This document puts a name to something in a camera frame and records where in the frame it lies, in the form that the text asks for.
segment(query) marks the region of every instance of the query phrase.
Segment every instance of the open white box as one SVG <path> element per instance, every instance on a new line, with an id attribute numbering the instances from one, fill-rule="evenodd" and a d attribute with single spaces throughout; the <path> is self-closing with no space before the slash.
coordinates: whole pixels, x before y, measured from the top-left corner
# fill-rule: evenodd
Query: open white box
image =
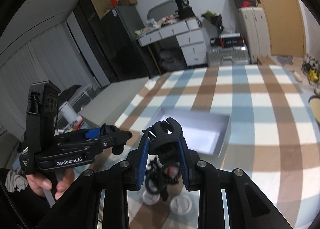
<path id="1" fill-rule="evenodd" d="M 197 151 L 202 160 L 220 168 L 230 138 L 230 115 L 159 108 L 145 129 L 168 117 L 181 124 L 189 149 Z"/>

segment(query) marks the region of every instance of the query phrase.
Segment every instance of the wooden door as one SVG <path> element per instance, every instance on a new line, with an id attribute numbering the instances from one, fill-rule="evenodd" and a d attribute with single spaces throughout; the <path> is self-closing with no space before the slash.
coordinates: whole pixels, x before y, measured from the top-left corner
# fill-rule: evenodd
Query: wooden door
<path id="1" fill-rule="evenodd" d="M 260 0 L 268 22 L 271 54 L 303 57 L 305 31 L 298 0 Z"/>

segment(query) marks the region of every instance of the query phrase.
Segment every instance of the drawer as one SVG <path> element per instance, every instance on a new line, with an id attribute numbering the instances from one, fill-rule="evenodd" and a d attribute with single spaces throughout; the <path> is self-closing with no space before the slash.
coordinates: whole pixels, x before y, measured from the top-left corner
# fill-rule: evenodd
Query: drawer
<path id="1" fill-rule="evenodd" d="M 201 65 L 207 63 L 207 57 L 205 55 L 205 52 L 185 55 L 184 59 L 186 60 L 187 66 Z"/>
<path id="2" fill-rule="evenodd" d="M 197 54 L 197 53 L 206 53 L 207 47 L 205 43 L 198 43 L 193 45 L 188 45 L 181 47 L 183 55 L 191 55 L 191 54 Z"/>
<path id="3" fill-rule="evenodd" d="M 199 28 L 198 20 L 196 18 L 186 20 L 189 30 L 195 30 Z"/>
<path id="4" fill-rule="evenodd" d="M 193 43 L 204 42 L 204 37 L 201 30 L 196 30 L 177 35 L 177 40 L 180 46 L 185 46 Z"/>
<path id="5" fill-rule="evenodd" d="M 185 21 L 163 27 L 159 30 L 162 39 L 188 31 L 189 29 Z"/>
<path id="6" fill-rule="evenodd" d="M 154 43 L 156 41 L 160 41 L 161 40 L 161 35 L 159 33 L 159 31 L 154 31 L 154 32 L 151 32 L 141 38 L 139 38 L 139 43 L 140 43 L 140 46 L 143 47 L 143 46 L 146 46 L 150 43 Z"/>

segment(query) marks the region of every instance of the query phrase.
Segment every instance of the human hand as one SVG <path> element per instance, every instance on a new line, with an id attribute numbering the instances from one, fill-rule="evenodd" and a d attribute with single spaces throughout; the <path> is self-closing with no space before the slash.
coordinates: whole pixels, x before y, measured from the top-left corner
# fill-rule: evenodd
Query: human hand
<path id="1" fill-rule="evenodd" d="M 38 196 L 44 196 L 43 189 L 47 189 L 47 190 L 52 189 L 51 181 L 41 173 L 27 175 L 27 180 L 30 185 L 30 188 Z M 57 192 L 54 198 L 58 200 L 74 180 L 75 180 L 75 173 L 73 172 L 73 168 L 66 169 L 63 180 L 58 182 L 57 184 Z"/>

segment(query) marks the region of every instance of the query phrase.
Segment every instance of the checkered bedspread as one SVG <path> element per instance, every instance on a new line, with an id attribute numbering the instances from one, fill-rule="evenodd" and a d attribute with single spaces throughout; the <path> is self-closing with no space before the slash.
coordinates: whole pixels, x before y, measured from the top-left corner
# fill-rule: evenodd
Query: checkered bedspread
<path id="1" fill-rule="evenodd" d="M 120 156 L 104 152 L 102 169 L 137 147 L 140 131 L 159 107 L 231 114 L 231 137 L 220 168 L 242 168 L 293 228 L 308 228 L 320 210 L 320 133 L 308 98 L 288 70 L 200 68 L 149 80 L 115 123 L 132 131 L 133 138 Z M 197 228 L 199 192 L 187 192 L 182 181 L 169 188 L 170 197 L 188 194 L 193 201 L 188 215 L 177 216 L 168 201 L 143 204 L 143 190 L 128 192 L 131 229 Z"/>

